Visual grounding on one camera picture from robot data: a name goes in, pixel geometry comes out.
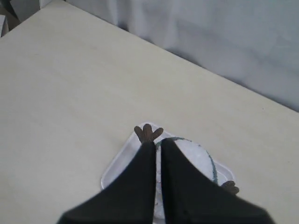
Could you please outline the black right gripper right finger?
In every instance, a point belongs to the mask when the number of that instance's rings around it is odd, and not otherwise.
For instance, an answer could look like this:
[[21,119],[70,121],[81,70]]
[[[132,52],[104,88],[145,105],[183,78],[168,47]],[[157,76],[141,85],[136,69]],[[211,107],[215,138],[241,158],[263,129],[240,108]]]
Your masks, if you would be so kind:
[[176,143],[161,144],[161,185],[167,224],[272,224],[268,212],[199,172]]

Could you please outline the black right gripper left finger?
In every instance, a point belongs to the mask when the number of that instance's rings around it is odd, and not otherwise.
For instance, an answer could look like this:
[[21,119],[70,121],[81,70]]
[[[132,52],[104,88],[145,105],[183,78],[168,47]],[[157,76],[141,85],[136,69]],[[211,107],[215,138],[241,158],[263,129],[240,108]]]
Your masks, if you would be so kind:
[[100,193],[65,212],[60,224],[151,224],[156,193],[156,146],[141,145],[123,172]]

